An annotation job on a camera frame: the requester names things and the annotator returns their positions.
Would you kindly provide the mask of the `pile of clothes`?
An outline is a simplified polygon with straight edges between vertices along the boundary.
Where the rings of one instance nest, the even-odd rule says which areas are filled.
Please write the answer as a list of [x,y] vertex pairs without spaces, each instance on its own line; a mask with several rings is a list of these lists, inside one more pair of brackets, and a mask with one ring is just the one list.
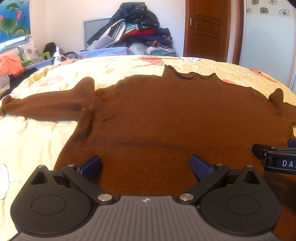
[[126,47],[137,55],[177,57],[173,37],[144,2],[122,3],[108,22],[86,41],[87,50]]

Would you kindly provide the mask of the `black bag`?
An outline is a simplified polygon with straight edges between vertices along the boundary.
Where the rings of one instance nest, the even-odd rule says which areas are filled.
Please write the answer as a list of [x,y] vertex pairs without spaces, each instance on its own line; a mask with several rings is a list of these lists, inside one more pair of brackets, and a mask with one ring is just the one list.
[[45,45],[43,53],[49,52],[50,56],[53,57],[53,55],[56,52],[56,48],[57,48],[57,45],[54,42],[50,42],[50,43]]

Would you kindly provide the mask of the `floral pillow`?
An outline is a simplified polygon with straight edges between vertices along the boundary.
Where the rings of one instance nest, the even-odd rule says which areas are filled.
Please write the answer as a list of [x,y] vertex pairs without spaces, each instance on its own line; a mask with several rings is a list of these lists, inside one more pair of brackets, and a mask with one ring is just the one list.
[[33,60],[34,63],[43,61],[41,53],[33,40],[30,40],[26,44],[18,45],[17,49],[24,61]]

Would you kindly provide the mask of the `lotus flower wall poster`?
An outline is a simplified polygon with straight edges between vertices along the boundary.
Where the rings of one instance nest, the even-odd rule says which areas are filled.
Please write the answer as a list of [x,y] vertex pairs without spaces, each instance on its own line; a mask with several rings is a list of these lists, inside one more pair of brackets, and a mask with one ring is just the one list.
[[31,34],[30,1],[1,1],[1,44]]

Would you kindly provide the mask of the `brown knit sweater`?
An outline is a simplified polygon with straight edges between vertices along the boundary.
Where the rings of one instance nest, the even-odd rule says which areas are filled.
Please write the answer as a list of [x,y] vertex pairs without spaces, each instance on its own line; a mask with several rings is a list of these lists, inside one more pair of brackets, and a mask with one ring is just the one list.
[[264,96],[217,75],[133,75],[107,88],[90,77],[74,88],[6,97],[1,115],[37,121],[77,121],[55,169],[79,165],[94,155],[103,162],[95,185],[115,197],[173,195],[196,183],[193,154],[231,168],[253,164],[254,144],[285,147],[295,138],[295,105],[278,88]]

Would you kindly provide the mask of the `brown wooden door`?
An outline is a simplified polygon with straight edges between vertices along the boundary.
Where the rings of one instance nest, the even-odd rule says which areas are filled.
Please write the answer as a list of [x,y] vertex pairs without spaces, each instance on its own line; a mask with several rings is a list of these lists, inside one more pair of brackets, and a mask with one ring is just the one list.
[[185,1],[186,57],[239,64],[245,1]]

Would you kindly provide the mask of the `yellow floral bed quilt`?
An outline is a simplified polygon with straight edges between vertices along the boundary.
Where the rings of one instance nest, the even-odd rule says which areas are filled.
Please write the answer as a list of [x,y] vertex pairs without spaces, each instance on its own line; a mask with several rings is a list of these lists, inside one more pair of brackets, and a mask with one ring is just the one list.
[[[215,73],[224,82],[252,87],[265,96],[281,88],[284,100],[295,104],[295,93],[266,73],[208,59],[140,55],[68,60],[61,65],[46,66],[25,79],[11,96],[25,98],[69,90],[86,76],[94,79],[95,88],[105,88],[132,75],[161,75],[165,65],[180,73]],[[10,215],[14,198],[36,166],[53,168],[76,126],[75,121],[44,122],[11,115],[1,118],[1,240],[10,240],[17,232]]]

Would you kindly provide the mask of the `dark clothes at bedside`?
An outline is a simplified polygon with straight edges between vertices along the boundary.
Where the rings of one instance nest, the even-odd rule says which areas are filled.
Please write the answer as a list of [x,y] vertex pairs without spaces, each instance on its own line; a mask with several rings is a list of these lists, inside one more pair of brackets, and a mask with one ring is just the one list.
[[20,83],[37,71],[36,67],[26,69],[19,75],[5,73],[1,75],[1,99],[10,94]]

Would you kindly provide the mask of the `grey framed panel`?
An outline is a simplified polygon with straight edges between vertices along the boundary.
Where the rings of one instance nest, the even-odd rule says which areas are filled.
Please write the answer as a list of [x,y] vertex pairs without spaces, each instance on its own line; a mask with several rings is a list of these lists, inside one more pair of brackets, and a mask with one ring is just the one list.
[[87,41],[103,26],[109,22],[110,18],[97,18],[83,21],[84,48],[88,48]]

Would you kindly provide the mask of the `white sliding wardrobe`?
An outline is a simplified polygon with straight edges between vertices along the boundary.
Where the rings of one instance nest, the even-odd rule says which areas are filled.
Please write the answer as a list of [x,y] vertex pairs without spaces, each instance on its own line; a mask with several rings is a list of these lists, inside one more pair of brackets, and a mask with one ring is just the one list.
[[244,2],[240,65],[269,74],[292,89],[295,83],[295,7],[285,0]]

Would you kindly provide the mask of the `orange garment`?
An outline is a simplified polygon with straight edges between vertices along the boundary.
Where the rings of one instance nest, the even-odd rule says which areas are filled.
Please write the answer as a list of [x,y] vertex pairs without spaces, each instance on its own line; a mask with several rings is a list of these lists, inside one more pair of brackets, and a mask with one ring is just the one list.
[[4,55],[0,59],[0,75],[10,73],[19,75],[24,72],[21,60],[17,55]]

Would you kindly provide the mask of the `blue quilted blanket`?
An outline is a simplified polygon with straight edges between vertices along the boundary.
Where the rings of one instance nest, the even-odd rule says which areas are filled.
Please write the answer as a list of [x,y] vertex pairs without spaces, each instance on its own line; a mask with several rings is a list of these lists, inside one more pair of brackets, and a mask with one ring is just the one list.
[[[104,48],[104,49],[97,49],[97,50],[85,50],[80,51],[78,53],[75,52],[67,52],[62,55],[62,58],[67,57],[68,59],[85,59],[85,58],[93,58],[93,57],[106,57],[106,56],[121,56],[121,55],[134,55],[134,52],[131,51],[127,47],[112,47],[112,48]],[[24,67],[25,70],[36,68],[37,70],[48,66],[53,65],[54,60],[53,58],[50,60],[44,60],[39,63],[30,64]]]

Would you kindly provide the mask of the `green plastic stool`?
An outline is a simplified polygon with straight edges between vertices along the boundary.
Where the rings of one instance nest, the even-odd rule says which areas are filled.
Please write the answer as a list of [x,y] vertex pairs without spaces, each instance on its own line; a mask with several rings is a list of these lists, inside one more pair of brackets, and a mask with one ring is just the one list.
[[[27,67],[29,65],[33,65],[34,64],[34,60],[33,59],[24,60],[21,55],[18,55],[18,56],[19,56],[19,58],[21,60],[21,63],[22,63],[22,66],[23,67]],[[41,58],[42,58],[43,61],[49,60],[49,59],[51,59],[51,55],[50,55],[49,52],[41,53]]]

